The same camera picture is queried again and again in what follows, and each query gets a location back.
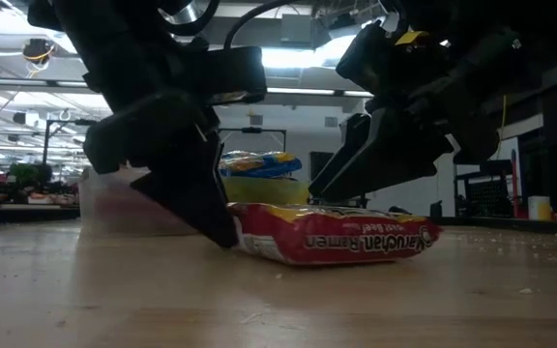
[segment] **red noodle package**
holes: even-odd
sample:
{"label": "red noodle package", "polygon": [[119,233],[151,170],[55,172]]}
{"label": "red noodle package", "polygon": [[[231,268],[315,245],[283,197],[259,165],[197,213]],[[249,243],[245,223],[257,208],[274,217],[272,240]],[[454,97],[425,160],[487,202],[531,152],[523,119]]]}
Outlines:
{"label": "red noodle package", "polygon": [[441,228],[364,209],[236,203],[240,249],[289,265],[390,261],[421,253]]}

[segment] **blue and yellow package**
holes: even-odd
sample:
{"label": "blue and yellow package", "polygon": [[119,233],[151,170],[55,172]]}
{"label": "blue and yellow package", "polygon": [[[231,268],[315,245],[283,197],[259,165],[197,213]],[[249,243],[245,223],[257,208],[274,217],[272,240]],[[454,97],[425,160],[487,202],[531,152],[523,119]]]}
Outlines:
{"label": "blue and yellow package", "polygon": [[295,156],[284,152],[256,154],[232,151],[220,159],[220,175],[250,178],[276,178],[302,168]]}

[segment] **ceiling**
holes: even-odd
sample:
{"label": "ceiling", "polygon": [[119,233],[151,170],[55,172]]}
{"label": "ceiling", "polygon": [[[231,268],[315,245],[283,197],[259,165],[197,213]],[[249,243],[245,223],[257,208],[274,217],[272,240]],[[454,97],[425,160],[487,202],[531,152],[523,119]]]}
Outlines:
{"label": "ceiling", "polygon": [[[27,2],[0,0],[0,77],[26,78],[31,70],[22,57],[20,50],[29,39],[48,39],[58,43],[56,53],[51,58],[47,69],[36,73],[32,78],[40,80],[76,80],[82,81],[87,73],[82,61],[76,55],[73,46],[63,33],[32,27],[26,22]],[[250,0],[222,1],[216,17],[203,31],[203,37],[212,47],[222,44],[228,28],[237,18],[259,5]],[[281,19],[283,15],[321,16],[335,10],[350,11],[364,9],[367,15],[376,15],[372,9],[378,9],[376,1],[319,1],[316,6],[301,2],[293,7],[285,6],[252,20],[239,32],[236,45],[257,45],[264,49],[267,84],[274,88],[300,88],[360,91],[351,81],[338,76],[332,69],[324,68],[289,68],[285,65],[287,56],[284,52],[303,51],[302,47],[292,47],[281,41]],[[327,33],[316,34],[316,40],[327,41]],[[87,89],[70,93],[56,88],[47,88],[39,92],[0,86],[0,106],[10,101],[0,110],[0,170],[14,161],[39,161],[42,159],[44,145],[45,120],[49,119],[92,119],[100,120],[108,116],[110,110],[103,97]],[[269,94],[263,104],[289,105],[293,108],[302,105],[335,106],[337,114],[350,112],[361,102],[359,98],[320,97],[302,95]],[[13,120],[15,113],[26,112],[28,118],[37,121],[31,125],[21,125]],[[48,162],[60,165],[64,176],[73,175],[89,164],[83,157],[80,146],[84,139],[86,127],[66,125],[60,128],[51,126],[51,131],[58,129],[49,141]]]}

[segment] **plastic bag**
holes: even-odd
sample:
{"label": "plastic bag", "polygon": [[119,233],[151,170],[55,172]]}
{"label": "plastic bag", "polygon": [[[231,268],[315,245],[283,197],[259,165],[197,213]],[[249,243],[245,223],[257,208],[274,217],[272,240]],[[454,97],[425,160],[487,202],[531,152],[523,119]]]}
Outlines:
{"label": "plastic bag", "polygon": [[442,229],[424,217],[320,206],[232,204],[238,248],[289,265],[391,261],[431,247]]}
{"label": "plastic bag", "polygon": [[295,156],[284,152],[255,154],[233,151],[220,159],[220,175],[251,178],[276,178],[302,168]]}

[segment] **wooden surface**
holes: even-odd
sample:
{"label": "wooden surface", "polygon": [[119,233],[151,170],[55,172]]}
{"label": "wooden surface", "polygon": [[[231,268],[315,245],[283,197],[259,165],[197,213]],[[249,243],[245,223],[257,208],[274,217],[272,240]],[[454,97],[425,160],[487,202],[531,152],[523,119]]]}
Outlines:
{"label": "wooden surface", "polygon": [[79,231],[0,227],[0,347],[557,347],[554,236],[454,227],[411,260],[296,269]]}

